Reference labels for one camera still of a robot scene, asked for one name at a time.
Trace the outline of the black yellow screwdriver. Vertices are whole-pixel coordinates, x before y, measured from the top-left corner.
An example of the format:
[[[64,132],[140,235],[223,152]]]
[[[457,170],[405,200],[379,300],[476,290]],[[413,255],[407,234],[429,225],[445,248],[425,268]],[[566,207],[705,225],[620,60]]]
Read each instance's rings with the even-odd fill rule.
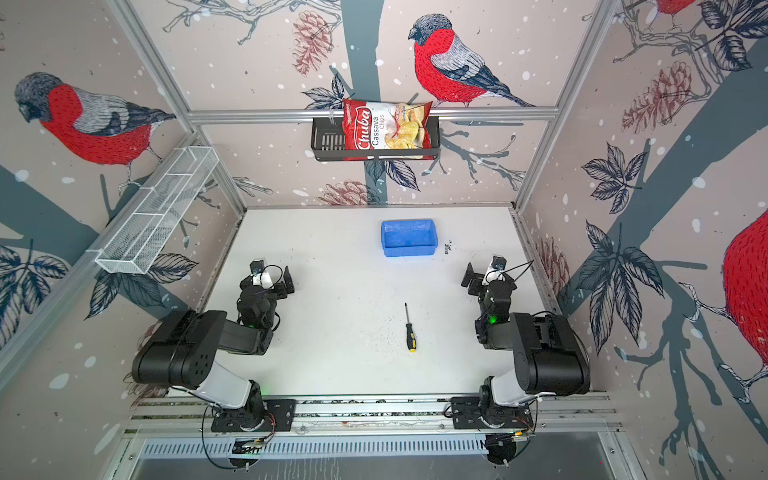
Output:
[[[404,304],[404,310],[406,316],[406,345],[410,352],[415,352],[417,350],[417,342],[407,303]]]

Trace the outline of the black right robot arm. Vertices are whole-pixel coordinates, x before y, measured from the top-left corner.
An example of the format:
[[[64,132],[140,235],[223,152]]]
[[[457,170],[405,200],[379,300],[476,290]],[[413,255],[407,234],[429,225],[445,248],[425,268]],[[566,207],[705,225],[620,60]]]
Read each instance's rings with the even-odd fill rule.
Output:
[[[479,419],[484,424],[525,426],[525,410],[538,399],[590,391],[587,356],[565,317],[548,310],[512,310],[517,281],[505,258],[493,257],[484,273],[468,264],[461,286],[478,300],[474,328],[479,344],[513,354],[511,370],[487,377],[479,389]]]

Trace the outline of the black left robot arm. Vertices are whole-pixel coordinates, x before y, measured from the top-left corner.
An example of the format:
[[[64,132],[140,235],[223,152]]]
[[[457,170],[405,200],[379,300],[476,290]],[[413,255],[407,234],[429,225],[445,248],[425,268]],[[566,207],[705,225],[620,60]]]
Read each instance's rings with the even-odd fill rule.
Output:
[[[174,311],[136,354],[132,380],[140,385],[180,390],[208,403],[215,432],[255,431],[277,426],[260,385],[223,366],[220,351],[263,356],[278,330],[277,303],[295,292],[290,269],[263,259],[249,265],[239,283],[237,318],[222,310]]]

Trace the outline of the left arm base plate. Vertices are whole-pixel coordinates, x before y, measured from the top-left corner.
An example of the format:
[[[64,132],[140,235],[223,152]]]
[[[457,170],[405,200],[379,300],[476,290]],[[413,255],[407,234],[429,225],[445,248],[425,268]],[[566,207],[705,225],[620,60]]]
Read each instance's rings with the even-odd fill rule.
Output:
[[[261,400],[239,409],[223,409],[211,423],[214,433],[271,433],[291,430],[296,401]]]

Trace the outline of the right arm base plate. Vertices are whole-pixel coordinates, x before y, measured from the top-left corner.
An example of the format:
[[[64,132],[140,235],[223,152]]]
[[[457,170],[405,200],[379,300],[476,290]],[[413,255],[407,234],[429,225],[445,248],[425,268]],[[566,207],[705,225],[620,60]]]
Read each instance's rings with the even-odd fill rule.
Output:
[[[457,430],[531,430],[534,426],[528,408],[499,406],[492,401],[484,402],[477,396],[451,397],[444,414]]]

